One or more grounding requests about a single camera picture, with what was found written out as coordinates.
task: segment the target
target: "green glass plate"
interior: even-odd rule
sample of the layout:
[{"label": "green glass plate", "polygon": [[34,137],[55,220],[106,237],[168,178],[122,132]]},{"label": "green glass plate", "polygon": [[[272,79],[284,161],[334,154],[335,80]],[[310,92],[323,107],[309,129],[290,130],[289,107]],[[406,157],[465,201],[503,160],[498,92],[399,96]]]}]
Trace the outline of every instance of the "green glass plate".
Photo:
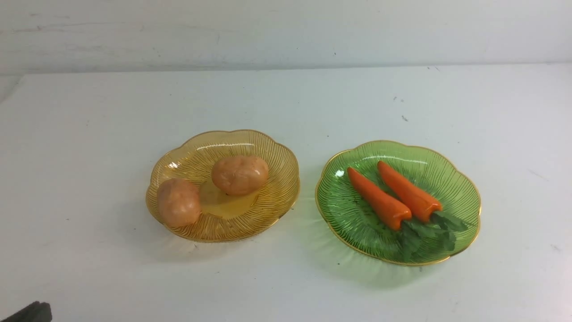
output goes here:
[{"label": "green glass plate", "polygon": [[[379,221],[345,173],[348,167],[353,167],[394,195],[378,173],[379,160],[432,194],[444,211],[471,224],[467,230],[455,233],[453,251],[446,251],[435,238],[423,238],[421,248],[412,258],[407,262],[403,260],[399,232]],[[467,249],[480,229],[480,195],[472,181],[441,154],[392,141],[372,141],[334,155],[326,163],[316,186],[316,204],[333,233],[349,247],[400,265],[421,266],[444,261]]]}]

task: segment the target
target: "carrot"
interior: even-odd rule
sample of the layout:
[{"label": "carrot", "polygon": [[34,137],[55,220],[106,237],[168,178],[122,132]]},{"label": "carrot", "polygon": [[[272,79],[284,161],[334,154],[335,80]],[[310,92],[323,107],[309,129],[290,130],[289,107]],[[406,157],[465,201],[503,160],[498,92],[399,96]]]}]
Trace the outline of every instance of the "carrot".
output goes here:
[{"label": "carrot", "polygon": [[348,168],[349,181],[370,204],[375,214],[392,230],[401,229],[401,221],[411,219],[411,210],[399,200],[386,194],[354,168]]},{"label": "carrot", "polygon": [[407,178],[383,161],[378,162],[378,170],[383,181],[411,209],[415,218],[421,222],[429,223],[434,211],[443,210],[443,206],[437,199],[409,182]]}]

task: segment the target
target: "amber glass plate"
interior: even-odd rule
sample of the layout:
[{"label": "amber glass plate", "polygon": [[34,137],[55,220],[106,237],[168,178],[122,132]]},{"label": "amber glass plate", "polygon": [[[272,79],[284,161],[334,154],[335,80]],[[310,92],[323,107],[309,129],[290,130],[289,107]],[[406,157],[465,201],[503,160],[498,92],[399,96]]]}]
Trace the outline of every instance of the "amber glass plate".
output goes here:
[{"label": "amber glass plate", "polygon": [[[214,186],[210,171],[218,160],[238,155],[264,159],[268,163],[269,177],[259,191],[232,197]],[[157,162],[147,189],[147,208],[163,223],[157,211],[159,185],[171,178],[190,180],[200,187],[200,219],[194,225],[165,227],[194,241],[234,241],[261,233],[290,210],[300,192],[299,173],[294,153],[262,132],[249,129],[205,132]]]}]

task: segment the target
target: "plate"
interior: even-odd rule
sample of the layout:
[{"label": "plate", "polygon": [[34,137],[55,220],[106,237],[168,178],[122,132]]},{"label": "plate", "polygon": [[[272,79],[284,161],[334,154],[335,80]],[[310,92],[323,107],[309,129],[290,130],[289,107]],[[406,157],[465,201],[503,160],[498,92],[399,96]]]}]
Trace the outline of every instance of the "plate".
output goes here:
[{"label": "plate", "polygon": [[[214,186],[210,171],[218,160],[237,155],[263,158],[269,173],[260,190],[233,197]],[[177,236],[200,242],[234,241],[259,234],[290,210],[300,192],[300,171],[294,153],[251,129],[199,134],[157,162],[145,199],[149,212],[160,223],[163,220],[157,211],[157,189],[172,178],[184,178],[200,187],[202,215],[194,225],[165,227]]]},{"label": "plate", "polygon": [[[455,233],[455,249],[444,250],[437,239],[424,238],[411,261],[403,261],[398,233],[382,224],[367,202],[351,186],[345,173],[353,167],[382,190],[391,193],[377,169],[379,160],[431,193],[443,210],[471,224]],[[382,261],[407,266],[442,262],[467,249],[480,229],[480,195],[465,175],[441,154],[424,147],[392,141],[372,141],[334,155],[316,186],[316,204],[333,233],[349,247]]]}]

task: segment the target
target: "potato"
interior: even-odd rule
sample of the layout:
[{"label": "potato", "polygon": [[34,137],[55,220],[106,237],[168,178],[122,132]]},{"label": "potato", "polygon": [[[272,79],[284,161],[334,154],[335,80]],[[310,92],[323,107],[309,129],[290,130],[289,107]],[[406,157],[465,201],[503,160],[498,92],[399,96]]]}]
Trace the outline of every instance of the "potato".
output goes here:
[{"label": "potato", "polygon": [[215,186],[228,195],[247,195],[268,180],[268,165],[257,156],[230,156],[214,164],[211,172]]},{"label": "potato", "polygon": [[198,187],[191,181],[174,178],[157,190],[159,214],[169,227],[192,225],[201,215]]}]

